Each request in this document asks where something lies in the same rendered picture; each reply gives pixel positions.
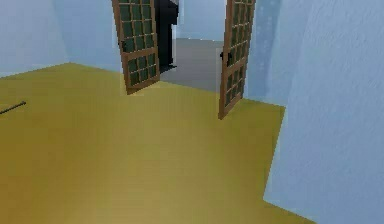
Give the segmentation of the brown glazed room door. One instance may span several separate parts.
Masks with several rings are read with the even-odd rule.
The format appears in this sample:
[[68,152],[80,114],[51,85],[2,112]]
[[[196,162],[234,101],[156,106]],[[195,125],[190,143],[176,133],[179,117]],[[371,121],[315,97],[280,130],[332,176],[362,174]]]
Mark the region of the brown glazed room door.
[[257,0],[227,0],[218,118],[243,98]]
[[134,94],[160,80],[154,0],[111,0],[125,88]]

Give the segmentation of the tall black cabinet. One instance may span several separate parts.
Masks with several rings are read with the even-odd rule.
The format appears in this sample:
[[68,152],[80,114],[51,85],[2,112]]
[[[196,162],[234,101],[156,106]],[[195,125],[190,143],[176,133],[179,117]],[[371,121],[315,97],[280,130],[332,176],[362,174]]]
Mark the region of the tall black cabinet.
[[154,0],[160,72],[173,68],[172,26],[177,24],[179,7],[171,0]]

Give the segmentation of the thin black rod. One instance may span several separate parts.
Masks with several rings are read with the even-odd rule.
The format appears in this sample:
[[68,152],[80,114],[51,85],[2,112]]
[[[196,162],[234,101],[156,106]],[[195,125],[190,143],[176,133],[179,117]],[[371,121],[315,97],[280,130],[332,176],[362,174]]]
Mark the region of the thin black rod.
[[0,111],[0,115],[1,114],[5,114],[5,113],[7,113],[7,112],[9,112],[9,111],[11,111],[11,110],[14,110],[14,109],[16,109],[16,108],[18,108],[18,107],[21,107],[21,106],[23,106],[23,105],[26,105],[27,103],[25,102],[25,101],[22,101],[22,102],[20,102],[20,103],[18,103],[18,104],[16,104],[16,105],[13,105],[13,106],[11,106],[11,107],[8,107],[8,108],[6,108],[6,109],[4,109],[4,110],[1,110]]

